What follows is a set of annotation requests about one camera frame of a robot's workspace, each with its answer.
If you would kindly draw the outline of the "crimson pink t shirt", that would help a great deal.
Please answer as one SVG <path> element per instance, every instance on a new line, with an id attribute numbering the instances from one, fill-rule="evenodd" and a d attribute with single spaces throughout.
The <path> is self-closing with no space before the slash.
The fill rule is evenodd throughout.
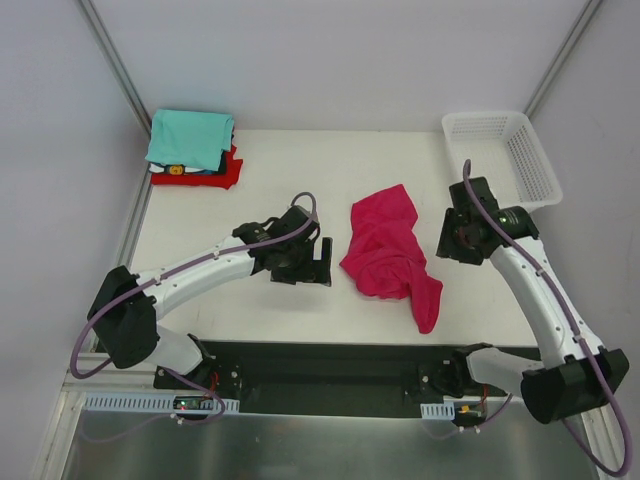
<path id="1" fill-rule="evenodd" d="M 402 184 L 373 193 L 351 207 L 352 236 L 341 268 L 363 295 L 409 299 L 418 331 L 437 323 L 443 283 L 427 271 L 413 228 L 418 212 Z"/>

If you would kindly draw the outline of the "white plastic basket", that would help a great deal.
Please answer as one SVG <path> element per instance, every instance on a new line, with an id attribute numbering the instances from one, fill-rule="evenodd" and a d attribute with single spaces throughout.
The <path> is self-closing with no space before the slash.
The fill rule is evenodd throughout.
<path id="1" fill-rule="evenodd" d="M 553 167 L 525 114 L 450 113 L 441 125 L 455 182 L 462 180 L 463 165 L 469 160 L 471 174 L 487 179 L 502 206 L 533 212 L 563 199 Z"/>

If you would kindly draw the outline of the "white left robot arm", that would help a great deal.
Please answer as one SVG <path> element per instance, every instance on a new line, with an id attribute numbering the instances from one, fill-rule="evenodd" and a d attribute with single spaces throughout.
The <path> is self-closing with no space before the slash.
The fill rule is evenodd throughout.
<path id="1" fill-rule="evenodd" d="M 110 362 L 167 367 L 188 388 L 204 387 L 211 365 L 193 335 L 160 326 L 168 313 L 214 288 L 267 272 L 273 282 L 328 286 L 333 241 L 317 216 L 292 205 L 280 217 L 243 223 L 212 248 L 172 266 L 132 273 L 112 269 L 90 307 L 88 321 Z"/>

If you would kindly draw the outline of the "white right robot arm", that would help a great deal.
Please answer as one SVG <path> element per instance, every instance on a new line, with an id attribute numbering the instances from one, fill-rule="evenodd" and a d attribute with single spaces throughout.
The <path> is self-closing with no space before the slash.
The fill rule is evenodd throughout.
<path id="1" fill-rule="evenodd" d="M 453 184 L 449 194 L 438 257 L 468 265 L 490 261 L 515 296 L 540 359 L 487 343 L 460 347 L 442 390 L 460 397 L 494 386 L 522 398 L 542 424 L 610 404 L 629 361 L 622 350 L 607 349 L 567 299 L 530 214 L 520 206 L 500 207 L 483 177 Z"/>

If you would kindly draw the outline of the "folded dark printed t shirt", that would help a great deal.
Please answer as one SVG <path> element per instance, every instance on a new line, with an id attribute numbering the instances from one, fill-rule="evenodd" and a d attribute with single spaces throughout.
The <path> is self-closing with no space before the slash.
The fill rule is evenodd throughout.
<path id="1" fill-rule="evenodd" d="M 172 177 L 180 176 L 223 176 L 227 173 L 227 166 L 225 163 L 220 164 L 221 169 L 208 170 L 195 167 L 187 167 L 182 164 L 162 165 L 151 162 L 149 164 L 149 171 L 152 174 L 169 175 Z"/>

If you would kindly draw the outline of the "folded teal t shirt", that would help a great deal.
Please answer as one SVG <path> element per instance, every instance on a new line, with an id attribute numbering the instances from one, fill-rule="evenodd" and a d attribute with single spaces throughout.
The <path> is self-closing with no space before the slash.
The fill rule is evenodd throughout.
<path id="1" fill-rule="evenodd" d="M 234 124 L 229 114 L 158 109 L 145 159 L 162 166 L 218 171 L 223 154 L 231 151 Z"/>

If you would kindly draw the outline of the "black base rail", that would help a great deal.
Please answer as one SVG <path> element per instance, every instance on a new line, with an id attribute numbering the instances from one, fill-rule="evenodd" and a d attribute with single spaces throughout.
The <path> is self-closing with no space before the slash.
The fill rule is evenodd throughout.
<path id="1" fill-rule="evenodd" d="M 445 399 L 451 346 L 207 341 L 210 384 L 243 413 L 417 418 Z"/>

